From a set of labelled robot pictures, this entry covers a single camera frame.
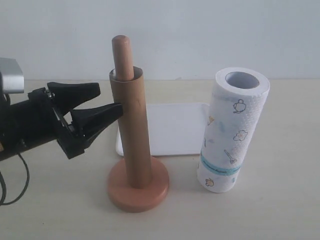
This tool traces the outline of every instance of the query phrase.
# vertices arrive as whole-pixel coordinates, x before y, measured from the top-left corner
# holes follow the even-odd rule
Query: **paper towel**
[[[236,183],[270,89],[268,79],[247,68],[215,75],[197,178],[214,193]]]

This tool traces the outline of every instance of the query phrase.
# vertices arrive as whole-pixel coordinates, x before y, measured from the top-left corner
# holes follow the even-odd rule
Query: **paper towel roll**
[[[269,89],[268,79],[251,69],[216,73],[197,169],[209,191],[224,193],[235,185]]]

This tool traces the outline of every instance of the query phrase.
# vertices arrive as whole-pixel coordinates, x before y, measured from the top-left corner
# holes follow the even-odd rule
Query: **blue stripe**
[[[221,168],[213,165],[212,163],[208,162],[208,160],[202,155],[201,156],[201,162],[205,166],[206,169],[208,169],[210,172],[217,174],[217,175],[222,175],[222,176],[230,176],[235,174],[236,172],[239,171],[241,168],[242,164],[235,167],[235,168]]]

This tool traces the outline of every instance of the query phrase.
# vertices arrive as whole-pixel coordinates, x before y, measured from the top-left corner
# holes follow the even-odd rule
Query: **white plate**
[[[207,103],[147,104],[151,155],[200,154],[208,109]],[[116,152],[124,155],[119,129]]]

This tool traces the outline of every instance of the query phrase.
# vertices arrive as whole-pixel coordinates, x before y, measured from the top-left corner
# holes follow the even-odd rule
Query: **table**
[[[109,81],[99,83],[101,95],[81,108],[113,102]],[[208,103],[212,83],[145,81],[146,101]],[[319,239],[320,80],[270,83],[243,167],[229,192],[212,193],[198,183],[198,155],[160,157],[170,176],[165,201],[143,213],[118,210],[106,195],[108,172],[121,158],[115,151],[115,122],[79,157],[67,159],[55,141],[23,154],[30,168],[29,188],[16,204],[0,207],[0,239]],[[25,94],[12,95],[13,103],[46,86],[41,80],[25,84]],[[24,166],[13,157],[0,162],[0,169],[7,200],[13,199],[25,182]]]

